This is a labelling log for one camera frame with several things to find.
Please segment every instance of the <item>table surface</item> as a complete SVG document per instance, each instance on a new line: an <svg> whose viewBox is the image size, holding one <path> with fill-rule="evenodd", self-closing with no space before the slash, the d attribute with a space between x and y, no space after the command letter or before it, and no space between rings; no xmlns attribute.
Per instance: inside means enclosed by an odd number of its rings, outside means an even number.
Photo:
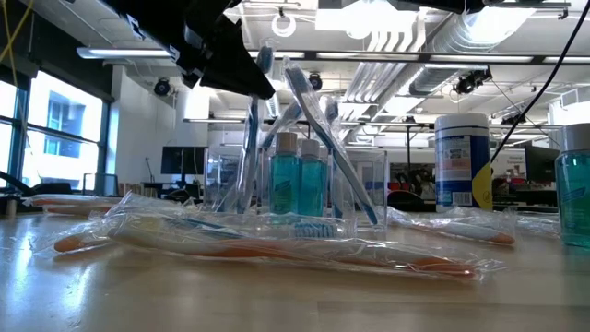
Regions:
<svg viewBox="0 0 590 332"><path fill-rule="evenodd" d="M117 244L51 256L67 217L0 219L0 331L588 331L590 250L519 234L514 248L392 229L509 267L483 283L211 262Z"/></svg>

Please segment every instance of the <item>label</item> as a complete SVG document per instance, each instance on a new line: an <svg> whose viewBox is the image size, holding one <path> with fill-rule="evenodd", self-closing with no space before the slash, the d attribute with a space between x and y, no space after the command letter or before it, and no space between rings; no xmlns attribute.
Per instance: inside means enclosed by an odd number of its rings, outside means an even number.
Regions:
<svg viewBox="0 0 590 332"><path fill-rule="evenodd" d="M491 209L488 137L458 135L436 140L436 204Z"/></svg>

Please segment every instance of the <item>small plastic bottle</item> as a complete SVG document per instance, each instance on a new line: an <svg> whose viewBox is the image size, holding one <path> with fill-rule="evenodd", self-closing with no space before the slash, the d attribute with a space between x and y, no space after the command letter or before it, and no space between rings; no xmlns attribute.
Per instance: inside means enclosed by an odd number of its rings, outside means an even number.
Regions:
<svg viewBox="0 0 590 332"><path fill-rule="evenodd" d="M567 125L561 136L555 160L561 240L590 247L590 124Z"/></svg>
<svg viewBox="0 0 590 332"><path fill-rule="evenodd" d="M269 189L271 213L297 213L299 198L297 134L277 134L277 150L270 161Z"/></svg>
<svg viewBox="0 0 590 332"><path fill-rule="evenodd" d="M299 214L322 217L326 189L327 166L320 160L320 143L313 139L301 141Z"/></svg>

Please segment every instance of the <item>ceiling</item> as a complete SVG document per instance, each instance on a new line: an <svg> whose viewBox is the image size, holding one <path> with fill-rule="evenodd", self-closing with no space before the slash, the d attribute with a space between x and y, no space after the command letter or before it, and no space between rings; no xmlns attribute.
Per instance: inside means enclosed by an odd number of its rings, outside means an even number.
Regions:
<svg viewBox="0 0 590 332"><path fill-rule="evenodd" d="M570 0L570 16L579 15L585 0ZM244 43L248 49L257 49L260 43L272 39L279 50L329 50L348 51L366 50L370 38L355 40L344 31L316 30L313 23L318 0L265 0L265 3L276 3L277 6L286 5L287 13L304 15L307 19L297 19L297 28L292 36L281 38L270 29L273 19L269 14L276 13L276 8L271 5L267 8L252 7L245 2L242 18ZM35 11L50 20L60 29L74 36L88 47L116 47L116 48L158 48L153 41L138 41L127 23L119 19L113 12L101 5L97 0L76 1L68 4L61 0L36 1ZM237 9L228 11L231 19L238 19L240 13ZM557 19L559 10L537 11L528 19L516 33L497 45L495 53L560 53L568 40L577 20L566 18ZM427 35L434 35L437 27L447 14L441 11L431 10L426 16ZM574 42L570 54L590 53L590 24L584 24ZM174 64L169 60L135 60L118 62L125 65L127 73L138 83L151 89L158 77L171 77L172 84L177 89L185 89L180 82L178 72ZM354 62L301 62L301 67L307 73L317 72L324 81L324 90L344 90L350 84L358 67ZM507 66L494 65L491 67L494 81L514 103L527 101L535 96L534 87L540 87L548 77L552 66ZM529 118L534 122L547 120L547 102L559 97L559 92L573 89L576 84L590 83L590 68L587 66L564 66L553 80L554 84L549 89L551 94L546 94L537 106L529 113ZM449 96L453 82L448 82L441 90L435 93L436 98L428 98L419 105L420 113L415 114L419 122L432 122L440 114L445 113L497 113L508 106L508 101L498 88L491 83L486 83L476 90L475 94L462 98L456 102ZM292 100L290 93L280 91L278 93L281 104L287 104ZM237 116L245 114L248 99L233 93L217 91L217 96L212 100L211 109L216 116Z"/></svg>

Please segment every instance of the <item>chair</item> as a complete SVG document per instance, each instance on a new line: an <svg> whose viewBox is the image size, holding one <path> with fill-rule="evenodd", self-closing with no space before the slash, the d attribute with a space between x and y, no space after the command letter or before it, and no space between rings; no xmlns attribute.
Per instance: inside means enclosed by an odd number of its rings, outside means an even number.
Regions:
<svg viewBox="0 0 590 332"><path fill-rule="evenodd" d="M94 189L87 189L94 184ZM120 196L119 177L116 174L85 173L82 183L82 195Z"/></svg>

